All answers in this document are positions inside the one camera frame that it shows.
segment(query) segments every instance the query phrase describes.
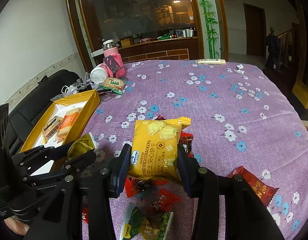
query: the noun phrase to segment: packaged round cracker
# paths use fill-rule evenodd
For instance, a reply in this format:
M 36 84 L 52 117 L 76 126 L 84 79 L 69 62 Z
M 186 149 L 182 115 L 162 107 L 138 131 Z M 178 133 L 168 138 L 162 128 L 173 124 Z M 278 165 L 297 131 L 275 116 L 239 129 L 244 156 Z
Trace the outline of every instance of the packaged round cracker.
M 138 179 L 170 179 L 180 182 L 177 175 L 177 143 L 180 132 L 191 119 L 137 120 L 129 175 Z

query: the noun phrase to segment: black leather chair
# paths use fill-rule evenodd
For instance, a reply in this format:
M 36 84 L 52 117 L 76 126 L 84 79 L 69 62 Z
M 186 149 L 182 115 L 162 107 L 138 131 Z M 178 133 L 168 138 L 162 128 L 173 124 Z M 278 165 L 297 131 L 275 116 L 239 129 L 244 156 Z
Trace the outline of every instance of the black leather chair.
M 70 86 L 79 76 L 65 69 L 47 77 L 44 76 L 34 88 L 9 114 L 10 123 L 7 129 L 7 143 L 10 154 L 19 153 L 23 143 L 52 104 L 51 98 L 61 93 L 64 85 Z

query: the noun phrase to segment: glass window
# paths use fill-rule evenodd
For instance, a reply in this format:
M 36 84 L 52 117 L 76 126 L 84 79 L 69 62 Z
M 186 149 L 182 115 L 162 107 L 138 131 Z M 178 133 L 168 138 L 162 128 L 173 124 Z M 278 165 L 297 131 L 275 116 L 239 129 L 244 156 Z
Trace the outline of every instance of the glass window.
M 103 39 L 152 38 L 195 27 L 190 0 L 93 0 Z

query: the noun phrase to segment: floral tablecloth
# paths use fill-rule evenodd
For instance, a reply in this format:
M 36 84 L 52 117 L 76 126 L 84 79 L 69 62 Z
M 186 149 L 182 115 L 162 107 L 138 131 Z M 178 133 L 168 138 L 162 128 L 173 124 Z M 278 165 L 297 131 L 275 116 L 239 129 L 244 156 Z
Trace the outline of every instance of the floral tablecloth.
M 185 131 L 194 134 L 193 153 L 201 166 L 227 176 L 243 165 L 265 184 L 279 187 L 267 209 L 284 237 L 292 240 L 308 218 L 308 132 L 261 70 L 244 65 L 242 75 L 236 73 L 237 65 L 171 60 L 126 64 L 129 81 L 123 95 L 102 101 L 83 134 L 91 132 L 98 143 L 97 168 L 105 159 L 118 156 L 125 143 L 132 145 L 135 120 L 151 120 L 159 114 L 166 119 L 190 117 L 192 123 Z M 173 206 L 168 238 L 188 240 L 197 201 L 174 183 L 163 187 L 182 198 Z M 110 199 L 117 239 L 126 204 L 141 206 L 144 199 L 127 199 L 125 192 Z M 219 239 L 224 235 L 221 198 Z M 83 239 L 87 238 L 83 222 Z

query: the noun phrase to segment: human hand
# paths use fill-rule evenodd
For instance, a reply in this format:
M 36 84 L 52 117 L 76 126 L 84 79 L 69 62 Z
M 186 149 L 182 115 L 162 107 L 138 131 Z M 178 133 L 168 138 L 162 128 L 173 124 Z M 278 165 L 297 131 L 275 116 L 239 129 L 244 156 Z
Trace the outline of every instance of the human hand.
M 4 219 L 5 224 L 9 229 L 11 229 L 14 233 L 25 236 L 30 226 L 24 224 L 23 222 L 13 219 L 11 217 Z

